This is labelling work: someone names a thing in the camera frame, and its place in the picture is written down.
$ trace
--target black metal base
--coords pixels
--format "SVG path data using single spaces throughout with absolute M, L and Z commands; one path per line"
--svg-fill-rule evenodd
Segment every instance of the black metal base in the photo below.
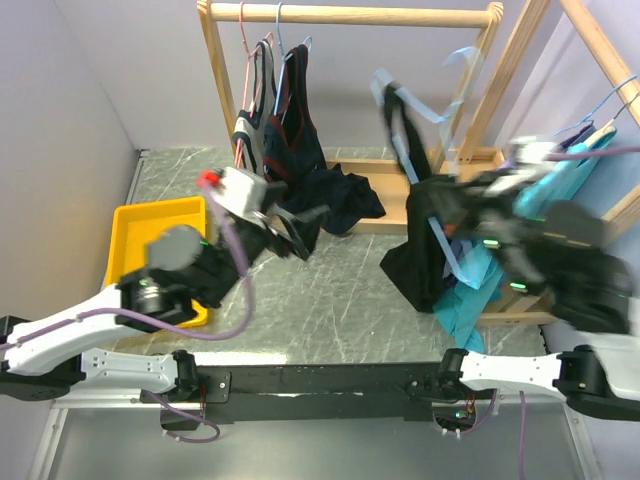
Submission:
M 443 383 L 440 362 L 197 369 L 207 387 L 207 418 L 219 424 L 391 417 L 432 421 L 432 402 L 453 403 L 471 393 L 459 382 L 455 388 Z M 490 397 L 489 390 L 476 392 L 476 398 Z M 141 401 L 153 399 L 143 394 Z M 184 401 L 198 403 L 199 392 Z

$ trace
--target gray floor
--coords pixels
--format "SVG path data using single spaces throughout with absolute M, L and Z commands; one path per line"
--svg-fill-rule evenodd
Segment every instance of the gray floor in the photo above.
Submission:
M 389 158 L 382 148 L 326 149 L 327 156 Z M 199 195 L 195 180 L 203 169 L 231 165 L 229 149 L 151 151 L 144 159 L 133 203 Z M 253 272 L 256 319 L 241 336 L 203 342 L 159 332 L 124 339 L 114 348 L 129 353 L 175 349 L 212 352 L 221 364 L 353 363 L 437 361 L 449 337 L 433 315 L 417 313 L 378 266 L 403 236 L 323 233 L 312 258 L 280 260 L 264 254 Z M 241 290 L 233 290 L 201 331 L 222 331 L 244 312 Z M 535 326 L 482 328 L 488 353 L 540 355 L 543 339 Z
M 584 479 L 558 403 L 527 408 L 528 480 Z M 57 480 L 513 480 L 520 407 L 461 441 L 432 423 L 401 419 L 239 422 L 205 445 L 160 434 L 158 411 L 72 410 L 51 479 Z M 207 436 L 206 427 L 196 436 Z

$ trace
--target white wall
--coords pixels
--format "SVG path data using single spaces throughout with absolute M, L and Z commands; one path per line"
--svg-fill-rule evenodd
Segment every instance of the white wall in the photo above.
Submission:
M 640 72 L 640 53 L 635 46 L 640 17 L 619 13 L 635 6 L 634 0 L 589 2 L 594 17 L 629 68 Z M 584 117 L 610 90 L 610 84 L 588 49 L 568 19 L 563 17 L 508 117 L 499 141 L 504 143 L 513 135 L 550 133 L 571 125 Z M 602 125 L 608 121 L 620 106 L 619 98 L 612 97 L 595 115 L 597 123 Z M 640 130 L 627 112 L 616 121 L 616 127 L 616 145 L 640 142 Z M 602 215 L 639 182 L 640 155 L 606 158 L 599 162 L 576 199 Z M 640 224 L 615 242 L 610 251 L 629 263 L 636 284 L 640 285 Z M 633 322 L 640 327 L 640 318 Z M 584 343 L 563 323 L 547 327 L 545 336 L 553 351 L 572 349 Z M 638 478 L 640 457 L 631 439 L 640 435 L 640 425 L 588 419 L 588 427 L 604 478 Z
M 0 315 L 100 285 L 135 151 L 52 0 L 0 2 Z M 0 397 L 0 477 L 31 467 L 49 404 Z
M 255 3 L 277 3 L 255 0 Z M 56 0 L 136 147 L 227 145 L 228 139 L 195 0 Z M 488 0 L 296 0 L 298 4 L 484 9 Z M 505 17 L 462 129 L 493 72 L 525 0 L 505 3 Z M 535 41 L 489 129 L 491 143 L 559 18 L 552 2 Z M 274 25 L 247 24 L 254 45 Z M 231 85 L 240 108 L 246 54 L 237 23 L 222 24 Z M 309 64 L 311 115 L 325 146 L 384 145 L 380 115 L 369 91 L 384 66 L 434 108 L 443 109 L 462 67 L 439 70 L 446 56 L 473 44 L 477 30 L 332 25 L 283 25 L 285 48 L 313 36 Z M 429 139 L 436 138 L 429 129 Z

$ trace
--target marble floor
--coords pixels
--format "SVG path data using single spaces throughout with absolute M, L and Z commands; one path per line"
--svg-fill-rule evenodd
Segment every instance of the marble floor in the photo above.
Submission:
M 384 148 L 328 148 L 328 158 L 392 158 Z M 231 165 L 229 149 L 187 148 L 143 152 L 132 203 L 199 195 L 203 169 Z M 403 236 L 322 233 L 308 262 L 263 254 L 253 267 L 256 318 L 246 332 L 224 342 L 204 342 L 158 332 L 116 342 L 115 350 L 209 352 L 219 364 L 438 361 L 453 347 L 433 315 L 417 313 L 379 267 Z M 209 324 L 230 328 L 244 314 L 242 290 L 232 290 Z M 486 351 L 497 355 L 544 354 L 536 326 L 480 329 Z

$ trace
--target wooden rod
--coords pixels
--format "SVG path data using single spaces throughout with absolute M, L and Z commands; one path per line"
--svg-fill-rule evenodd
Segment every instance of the wooden rod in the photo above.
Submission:
M 500 57 L 493 77 L 485 90 L 484 97 L 480 100 L 480 104 L 473 115 L 471 126 L 458 153 L 459 161 L 468 163 L 474 149 L 482 142 L 482 137 L 484 137 L 489 123 L 498 109 L 500 100 L 502 100 L 523 55 L 527 51 L 529 43 L 544 18 L 549 3 L 551 3 L 551 0 L 527 0 L 520 18 L 507 41 L 507 46 Z
M 560 0 L 565 13 L 578 31 L 585 45 L 591 51 L 598 65 L 611 85 L 619 85 L 632 75 L 618 51 L 604 34 L 598 22 L 580 0 Z M 640 91 L 640 82 L 633 80 L 618 90 L 624 103 L 629 102 Z M 633 102 L 628 107 L 631 116 L 640 127 L 640 103 Z
M 245 22 L 275 23 L 277 5 L 246 4 Z M 211 18 L 217 22 L 237 22 L 239 3 L 211 4 Z M 388 25 L 414 27 L 486 28 L 492 13 L 487 10 L 430 10 L 426 8 L 330 7 L 283 5 L 282 23 L 331 25 Z
M 233 131 L 235 130 L 236 108 L 233 104 L 233 93 L 231 92 L 231 82 L 229 81 L 229 71 L 227 70 L 227 62 L 224 59 L 224 51 L 222 50 L 222 41 L 220 40 L 220 32 L 216 22 L 211 21 L 207 15 L 207 0 L 198 0 L 198 14 L 200 15 L 200 23 L 202 25 L 202 33 L 207 44 L 209 53 L 209 62 L 213 70 L 213 76 L 218 87 L 218 96 L 220 97 L 220 105 L 222 106 L 222 114 L 224 123 L 227 127 L 227 134 L 231 142 L 231 150 L 235 152 L 235 144 L 233 142 Z

